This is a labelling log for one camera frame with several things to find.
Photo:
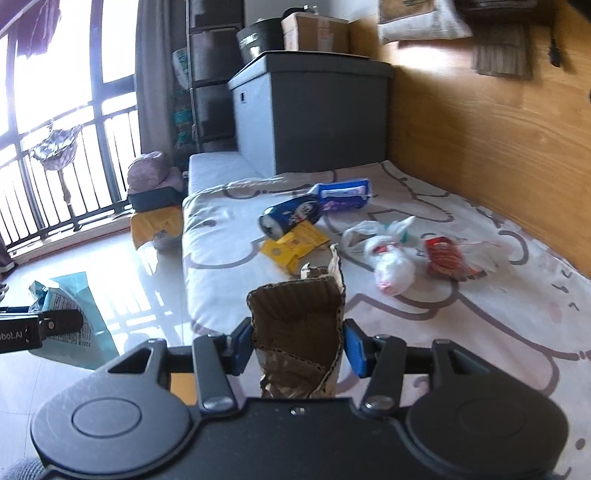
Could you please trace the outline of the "hanging cloth on railing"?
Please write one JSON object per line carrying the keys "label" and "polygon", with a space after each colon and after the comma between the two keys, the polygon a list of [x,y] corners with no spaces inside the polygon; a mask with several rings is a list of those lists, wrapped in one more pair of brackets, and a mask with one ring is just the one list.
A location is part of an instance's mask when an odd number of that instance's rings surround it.
{"label": "hanging cloth on railing", "polygon": [[71,205],[71,193],[66,185],[63,170],[74,160],[77,152],[77,139],[82,128],[51,129],[50,134],[42,142],[29,150],[29,155],[37,160],[45,171],[57,173],[63,200]]}

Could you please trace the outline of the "yellow cloth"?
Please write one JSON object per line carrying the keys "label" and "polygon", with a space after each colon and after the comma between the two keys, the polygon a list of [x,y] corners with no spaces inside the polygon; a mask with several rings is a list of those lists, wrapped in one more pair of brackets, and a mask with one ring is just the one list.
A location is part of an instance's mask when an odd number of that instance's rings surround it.
{"label": "yellow cloth", "polygon": [[177,238],[182,232],[183,217],[179,206],[135,212],[130,219],[130,233],[135,249],[151,242],[157,234],[164,233]]}

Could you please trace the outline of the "white pillow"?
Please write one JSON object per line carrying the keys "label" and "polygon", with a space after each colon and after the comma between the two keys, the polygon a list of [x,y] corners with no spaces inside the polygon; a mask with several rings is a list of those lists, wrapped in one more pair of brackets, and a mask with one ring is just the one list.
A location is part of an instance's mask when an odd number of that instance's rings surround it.
{"label": "white pillow", "polygon": [[399,41],[456,40],[472,29],[450,0],[379,2],[378,36],[382,44]]}

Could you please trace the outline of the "brown cardboard box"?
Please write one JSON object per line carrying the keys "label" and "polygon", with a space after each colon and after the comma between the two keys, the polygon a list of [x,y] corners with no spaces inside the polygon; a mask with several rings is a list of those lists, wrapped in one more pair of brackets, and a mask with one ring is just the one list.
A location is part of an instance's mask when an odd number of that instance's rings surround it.
{"label": "brown cardboard box", "polygon": [[349,54],[349,22],[295,12],[281,20],[287,51],[318,51]]}

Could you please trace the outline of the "grey mattress pad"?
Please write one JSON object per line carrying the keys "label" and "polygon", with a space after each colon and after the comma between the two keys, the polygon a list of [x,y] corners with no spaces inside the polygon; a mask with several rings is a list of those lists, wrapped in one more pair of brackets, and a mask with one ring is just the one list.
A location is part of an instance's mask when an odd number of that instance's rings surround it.
{"label": "grey mattress pad", "polygon": [[193,154],[188,162],[188,194],[238,180],[262,177],[236,151]]}

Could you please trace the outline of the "blue drink can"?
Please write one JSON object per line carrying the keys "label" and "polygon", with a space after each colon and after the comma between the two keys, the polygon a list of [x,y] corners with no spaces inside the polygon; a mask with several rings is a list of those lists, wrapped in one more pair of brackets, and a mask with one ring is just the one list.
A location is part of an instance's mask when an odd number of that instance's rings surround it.
{"label": "blue drink can", "polygon": [[279,240],[298,224],[315,224],[322,216],[321,203],[315,195],[307,194],[270,206],[259,217],[259,227],[267,237]]}

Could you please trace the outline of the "yellow cigarette box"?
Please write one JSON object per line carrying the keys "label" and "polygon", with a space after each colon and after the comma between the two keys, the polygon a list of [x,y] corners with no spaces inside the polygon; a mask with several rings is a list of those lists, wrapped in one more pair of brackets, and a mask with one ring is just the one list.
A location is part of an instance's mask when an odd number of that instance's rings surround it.
{"label": "yellow cigarette box", "polygon": [[308,220],[298,223],[279,240],[267,239],[260,251],[287,274],[300,270],[301,260],[329,244],[329,237]]}

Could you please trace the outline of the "torn brown cardboard piece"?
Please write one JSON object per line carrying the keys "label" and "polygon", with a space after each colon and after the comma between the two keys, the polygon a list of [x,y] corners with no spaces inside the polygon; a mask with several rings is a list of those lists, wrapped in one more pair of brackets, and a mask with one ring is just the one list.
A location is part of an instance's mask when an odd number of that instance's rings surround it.
{"label": "torn brown cardboard piece", "polygon": [[337,395],[346,284],[339,247],[329,251],[328,265],[304,264],[300,279],[263,285],[246,297],[263,398]]}

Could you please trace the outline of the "black round container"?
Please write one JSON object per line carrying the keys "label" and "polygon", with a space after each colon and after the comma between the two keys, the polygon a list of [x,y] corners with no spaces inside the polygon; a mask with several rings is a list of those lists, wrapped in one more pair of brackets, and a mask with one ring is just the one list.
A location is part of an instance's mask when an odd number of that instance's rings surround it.
{"label": "black round container", "polygon": [[236,33],[243,64],[252,62],[267,51],[284,49],[280,17],[261,19]]}

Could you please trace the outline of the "dark grey storage box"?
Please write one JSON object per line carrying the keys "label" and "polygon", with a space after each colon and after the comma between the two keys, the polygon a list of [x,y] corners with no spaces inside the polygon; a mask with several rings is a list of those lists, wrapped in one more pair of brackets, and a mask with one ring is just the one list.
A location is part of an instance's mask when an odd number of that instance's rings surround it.
{"label": "dark grey storage box", "polygon": [[263,53],[228,82],[238,152],[266,177],[382,162],[393,77],[363,56]]}

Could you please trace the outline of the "blue tissue pack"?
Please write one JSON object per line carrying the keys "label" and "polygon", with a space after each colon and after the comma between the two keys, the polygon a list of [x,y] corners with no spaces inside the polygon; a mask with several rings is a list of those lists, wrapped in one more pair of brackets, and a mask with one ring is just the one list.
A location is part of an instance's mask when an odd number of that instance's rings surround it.
{"label": "blue tissue pack", "polygon": [[372,183],[367,178],[317,183],[308,193],[317,198],[322,212],[362,209],[373,196]]}

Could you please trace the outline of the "white plastic bag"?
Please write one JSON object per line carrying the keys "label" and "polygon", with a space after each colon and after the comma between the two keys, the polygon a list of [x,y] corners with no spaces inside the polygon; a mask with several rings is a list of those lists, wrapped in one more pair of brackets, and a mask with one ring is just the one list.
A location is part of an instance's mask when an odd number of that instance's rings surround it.
{"label": "white plastic bag", "polygon": [[401,295],[415,281],[415,263],[404,250],[415,220],[410,216],[388,225],[365,220],[342,233],[342,249],[372,268],[376,286],[384,294]]}

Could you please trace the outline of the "black balcony railing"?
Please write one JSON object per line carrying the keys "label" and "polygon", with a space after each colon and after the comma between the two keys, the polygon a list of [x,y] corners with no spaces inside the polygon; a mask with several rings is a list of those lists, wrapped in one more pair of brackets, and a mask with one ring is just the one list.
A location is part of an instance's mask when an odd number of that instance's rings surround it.
{"label": "black balcony railing", "polygon": [[[50,171],[32,148],[53,130],[76,129],[73,159]],[[1,148],[1,237],[10,250],[61,233],[95,226],[131,211],[127,168],[139,154],[135,104],[105,107],[88,103],[4,137]]]}

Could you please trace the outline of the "cartoon bear bed sheet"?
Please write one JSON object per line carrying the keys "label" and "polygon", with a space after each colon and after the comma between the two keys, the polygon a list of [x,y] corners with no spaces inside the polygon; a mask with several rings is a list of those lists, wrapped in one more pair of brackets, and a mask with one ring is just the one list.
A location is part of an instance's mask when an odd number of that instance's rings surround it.
{"label": "cartoon bear bed sheet", "polygon": [[549,396],[569,436],[562,479],[590,475],[590,281],[521,227],[409,177],[389,162],[263,178],[235,154],[190,160],[182,255],[187,310],[198,334],[228,333],[249,292],[290,274],[263,252],[259,217],[317,184],[366,179],[362,209],[318,221],[338,252],[346,316],[370,334],[414,346],[451,339]]}

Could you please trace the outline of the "grey curtain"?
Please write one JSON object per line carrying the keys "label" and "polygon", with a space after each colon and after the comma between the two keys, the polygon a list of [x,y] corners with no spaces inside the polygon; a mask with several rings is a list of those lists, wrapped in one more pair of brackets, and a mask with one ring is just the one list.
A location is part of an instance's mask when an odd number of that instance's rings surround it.
{"label": "grey curtain", "polygon": [[174,156],[174,94],[178,89],[172,53],[185,45],[185,3],[144,0],[138,3],[134,84],[140,150]]}

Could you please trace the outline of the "dark drawer shelf unit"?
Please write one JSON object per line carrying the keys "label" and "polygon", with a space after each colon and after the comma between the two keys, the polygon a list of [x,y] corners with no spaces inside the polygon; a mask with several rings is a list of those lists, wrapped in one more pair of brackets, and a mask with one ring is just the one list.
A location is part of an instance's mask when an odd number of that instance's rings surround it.
{"label": "dark drawer shelf unit", "polygon": [[186,47],[192,135],[199,153],[235,140],[229,80],[242,69],[238,31],[245,27],[242,1],[187,1]]}

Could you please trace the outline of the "red snack wrapper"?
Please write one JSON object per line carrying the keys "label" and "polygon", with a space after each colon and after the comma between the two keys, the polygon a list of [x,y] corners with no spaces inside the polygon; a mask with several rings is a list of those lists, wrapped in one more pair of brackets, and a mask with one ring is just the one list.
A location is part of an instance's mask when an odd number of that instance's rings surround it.
{"label": "red snack wrapper", "polygon": [[508,262],[506,250],[495,242],[470,242],[439,236],[424,241],[428,273],[455,281],[479,279]]}

